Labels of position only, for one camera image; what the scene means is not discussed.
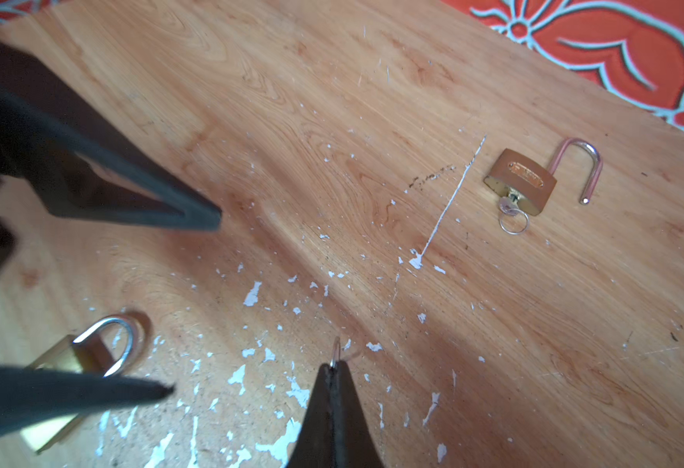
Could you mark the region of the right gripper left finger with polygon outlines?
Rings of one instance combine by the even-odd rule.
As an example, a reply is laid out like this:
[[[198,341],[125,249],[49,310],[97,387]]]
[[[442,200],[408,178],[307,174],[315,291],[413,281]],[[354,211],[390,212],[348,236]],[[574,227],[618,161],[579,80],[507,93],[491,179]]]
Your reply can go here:
[[[334,466],[333,378],[333,368],[322,364],[287,468]]]

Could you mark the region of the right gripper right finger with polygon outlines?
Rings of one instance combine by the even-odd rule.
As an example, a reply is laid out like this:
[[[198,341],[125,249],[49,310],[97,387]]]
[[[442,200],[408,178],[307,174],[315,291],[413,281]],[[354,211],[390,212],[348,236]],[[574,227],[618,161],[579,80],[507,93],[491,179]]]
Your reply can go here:
[[[344,361],[337,361],[332,369],[332,466],[383,467]]]

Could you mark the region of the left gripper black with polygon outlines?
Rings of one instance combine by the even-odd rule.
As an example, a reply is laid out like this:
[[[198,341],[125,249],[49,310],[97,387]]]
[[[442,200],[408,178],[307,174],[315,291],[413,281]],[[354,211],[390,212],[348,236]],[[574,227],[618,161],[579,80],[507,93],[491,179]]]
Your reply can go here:
[[[0,42],[0,174],[60,218],[217,230],[221,208],[147,157],[41,60]],[[0,220],[0,270],[16,239]],[[67,415],[158,403],[156,380],[0,366],[0,437]]]

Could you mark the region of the silver key with ring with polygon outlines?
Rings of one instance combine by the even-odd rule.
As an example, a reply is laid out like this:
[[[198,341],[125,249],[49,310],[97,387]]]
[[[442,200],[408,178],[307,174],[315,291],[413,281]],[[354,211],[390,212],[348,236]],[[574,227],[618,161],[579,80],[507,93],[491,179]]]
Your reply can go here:
[[[523,212],[523,210],[521,210],[519,206],[510,197],[502,197],[499,200],[498,208],[500,211],[500,215],[498,216],[498,222],[503,232],[511,236],[519,236],[525,233],[525,231],[527,231],[527,229],[530,226],[530,216],[526,212]],[[523,224],[523,227],[519,230],[511,230],[505,224],[505,218],[516,218],[517,216],[523,218],[525,223]]]

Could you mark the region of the large brass padlock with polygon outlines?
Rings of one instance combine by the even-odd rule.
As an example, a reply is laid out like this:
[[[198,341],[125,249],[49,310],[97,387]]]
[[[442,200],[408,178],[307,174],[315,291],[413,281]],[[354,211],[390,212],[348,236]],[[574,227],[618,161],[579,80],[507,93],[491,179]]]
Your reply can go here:
[[[501,199],[507,199],[509,207],[517,208],[529,216],[539,216],[556,188],[556,170],[571,146],[581,148],[592,159],[591,173],[579,199],[581,205],[588,205],[601,177],[603,159],[595,146],[581,138],[564,140],[547,167],[507,148],[495,161],[484,183]]]

